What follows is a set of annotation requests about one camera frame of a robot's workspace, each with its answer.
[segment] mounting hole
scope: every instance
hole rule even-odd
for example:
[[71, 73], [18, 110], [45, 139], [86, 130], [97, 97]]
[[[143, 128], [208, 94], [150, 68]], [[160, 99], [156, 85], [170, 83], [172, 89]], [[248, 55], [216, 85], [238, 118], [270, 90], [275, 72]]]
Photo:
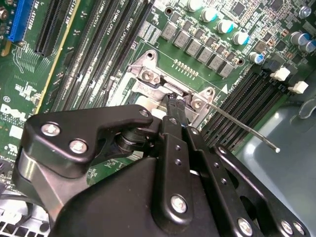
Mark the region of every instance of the mounting hole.
[[169, 7], [166, 7], [164, 12], [166, 13], [166, 15], [171, 15], [173, 12], [173, 9], [169, 6]]
[[147, 59], [153, 60], [154, 59], [154, 55], [152, 53], [148, 53], [147, 54]]
[[226, 185], [227, 184], [227, 180], [226, 179], [221, 179], [222, 184]]
[[245, 60], [243, 58], [240, 58], [239, 61], [237, 62], [239, 66], [242, 66], [244, 63], [245, 63]]
[[176, 161], [174, 162], [176, 165], [181, 165], [181, 161], [179, 159], [176, 159]]

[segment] blue pcie slot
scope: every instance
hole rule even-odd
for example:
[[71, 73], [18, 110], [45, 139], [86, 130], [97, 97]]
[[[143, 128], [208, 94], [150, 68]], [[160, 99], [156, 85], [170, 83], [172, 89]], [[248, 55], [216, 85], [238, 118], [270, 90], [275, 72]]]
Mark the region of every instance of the blue pcie slot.
[[8, 39], [12, 42], [23, 39], [34, 0], [19, 0]]

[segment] silver screw head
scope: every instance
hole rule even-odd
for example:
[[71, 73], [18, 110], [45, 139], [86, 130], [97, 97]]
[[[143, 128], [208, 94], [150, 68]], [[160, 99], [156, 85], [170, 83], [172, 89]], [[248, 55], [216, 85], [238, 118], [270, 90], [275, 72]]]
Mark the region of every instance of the silver screw head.
[[185, 213], [187, 211], [187, 204], [184, 199], [178, 195], [171, 197], [171, 205], [178, 213]]
[[309, 6], [303, 6], [301, 9], [300, 9], [300, 12], [298, 13], [298, 16], [301, 18], [301, 19], [304, 19], [306, 17], [309, 17], [312, 13], [312, 9], [309, 7]]
[[88, 150], [87, 144], [81, 140], [74, 140], [69, 144], [69, 148], [76, 154], [83, 154]]
[[247, 235], [247, 236], [252, 236], [252, 228], [251, 225], [243, 218], [238, 219], [238, 225], [241, 229], [241, 231]]
[[285, 232], [287, 232], [289, 235], [293, 234], [293, 230], [289, 223], [287, 223], [286, 221], [281, 221], [281, 225], [283, 229], [285, 230]]
[[55, 137], [60, 133], [60, 128], [52, 123], [47, 123], [41, 127], [41, 132], [49, 137]]
[[149, 114], [148, 114], [148, 112], [147, 112], [146, 110], [140, 110], [139, 113], [140, 113], [142, 116], [144, 116], [144, 117], [148, 117], [148, 116], [149, 116]]
[[224, 150], [224, 148], [218, 147], [218, 150], [219, 150], [221, 153], [226, 154], [226, 151]]
[[297, 222], [294, 222], [293, 225], [300, 234], [305, 235], [305, 231], [300, 224], [298, 224]]
[[177, 120], [175, 120], [174, 118], [170, 118], [169, 121], [172, 122], [174, 125], [177, 124]]

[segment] electrolytic capacitor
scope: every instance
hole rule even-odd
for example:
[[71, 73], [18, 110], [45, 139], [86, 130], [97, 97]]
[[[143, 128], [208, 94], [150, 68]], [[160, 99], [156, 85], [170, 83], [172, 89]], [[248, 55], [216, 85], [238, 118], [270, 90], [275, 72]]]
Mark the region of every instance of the electrolytic capacitor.
[[245, 45], [249, 42], [249, 40], [250, 40], [250, 37], [245, 32], [239, 31], [233, 35], [234, 44]]
[[217, 31], [222, 34], [232, 32], [233, 28], [233, 22], [230, 20], [220, 20], [217, 24]]
[[291, 34], [290, 42], [294, 45], [306, 45], [311, 39], [310, 35], [307, 33], [294, 32]]
[[265, 57], [263, 54], [259, 54], [256, 52], [251, 52], [249, 54], [249, 59], [251, 62], [254, 62], [255, 64], [262, 64], [263, 61], [265, 60]]
[[298, 48], [306, 53], [312, 53], [316, 49], [316, 41], [315, 40], [310, 40], [307, 42], [306, 45], [298, 46]]
[[204, 22], [214, 21], [216, 17], [217, 17], [217, 10], [212, 7], [205, 8], [201, 14], [201, 18]]
[[195, 12], [202, 7], [203, 0], [189, 0], [188, 1], [188, 10], [191, 12]]

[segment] black plastic bracket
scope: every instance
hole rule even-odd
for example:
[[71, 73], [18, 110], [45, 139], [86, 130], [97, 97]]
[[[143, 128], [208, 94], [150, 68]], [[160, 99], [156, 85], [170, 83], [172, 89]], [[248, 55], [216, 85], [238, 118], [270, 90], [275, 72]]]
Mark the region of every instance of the black plastic bracket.
[[153, 187], [152, 215], [169, 234], [183, 232], [194, 217], [189, 153], [182, 140], [182, 126], [165, 116], [160, 129], [159, 153]]

